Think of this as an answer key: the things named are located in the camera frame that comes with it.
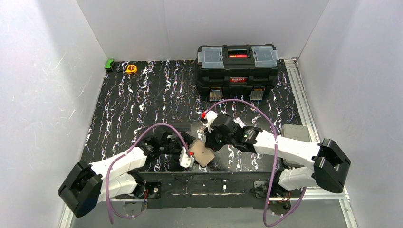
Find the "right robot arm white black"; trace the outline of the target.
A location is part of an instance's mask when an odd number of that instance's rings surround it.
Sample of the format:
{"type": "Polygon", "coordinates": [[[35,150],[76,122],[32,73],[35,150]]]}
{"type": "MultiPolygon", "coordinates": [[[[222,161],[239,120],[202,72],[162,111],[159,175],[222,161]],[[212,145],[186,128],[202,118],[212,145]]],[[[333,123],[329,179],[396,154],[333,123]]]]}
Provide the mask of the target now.
{"type": "Polygon", "coordinates": [[[321,187],[332,193],[343,192],[351,161],[335,141],[325,138],[315,143],[274,136],[214,111],[202,114],[202,120],[207,124],[205,147],[213,151],[232,145],[242,152],[277,155],[299,164],[299,168],[275,175],[274,181],[284,190],[321,187]]]}

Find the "white credit card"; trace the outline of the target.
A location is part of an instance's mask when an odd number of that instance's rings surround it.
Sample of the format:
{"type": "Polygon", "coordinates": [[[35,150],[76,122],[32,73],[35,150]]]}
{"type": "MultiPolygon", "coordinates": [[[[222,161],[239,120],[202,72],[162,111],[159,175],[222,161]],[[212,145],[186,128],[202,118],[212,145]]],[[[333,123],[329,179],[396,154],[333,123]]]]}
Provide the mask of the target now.
{"type": "Polygon", "coordinates": [[[237,123],[242,128],[246,126],[245,123],[239,117],[234,119],[234,122],[237,123]]]}

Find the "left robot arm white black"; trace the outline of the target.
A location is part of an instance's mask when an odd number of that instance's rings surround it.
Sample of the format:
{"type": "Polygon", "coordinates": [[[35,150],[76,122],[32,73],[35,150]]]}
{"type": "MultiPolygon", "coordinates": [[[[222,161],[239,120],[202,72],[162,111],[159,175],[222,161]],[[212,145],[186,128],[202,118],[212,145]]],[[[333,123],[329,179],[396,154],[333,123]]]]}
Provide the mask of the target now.
{"type": "Polygon", "coordinates": [[[130,151],[124,151],[108,159],[76,163],[58,189],[58,195],[77,217],[83,217],[107,196],[131,195],[146,199],[152,188],[138,174],[139,169],[157,160],[161,154],[173,155],[179,164],[188,168],[194,158],[186,154],[195,137],[186,132],[177,135],[171,131],[152,133],[142,138],[130,151]]]}

